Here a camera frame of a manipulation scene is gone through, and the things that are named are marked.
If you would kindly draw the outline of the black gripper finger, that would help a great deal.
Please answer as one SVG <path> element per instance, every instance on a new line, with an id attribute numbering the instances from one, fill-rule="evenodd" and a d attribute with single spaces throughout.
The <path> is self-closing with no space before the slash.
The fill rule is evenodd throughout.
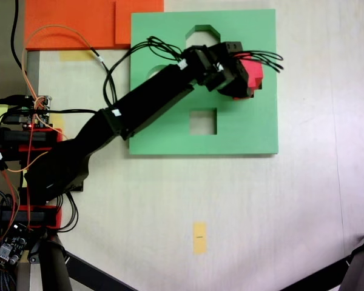
<path id="1" fill-rule="evenodd" d="M 235 55 L 243 50 L 241 42 L 221 42 L 211 46 L 211 55 L 214 59 L 223 59 Z"/>

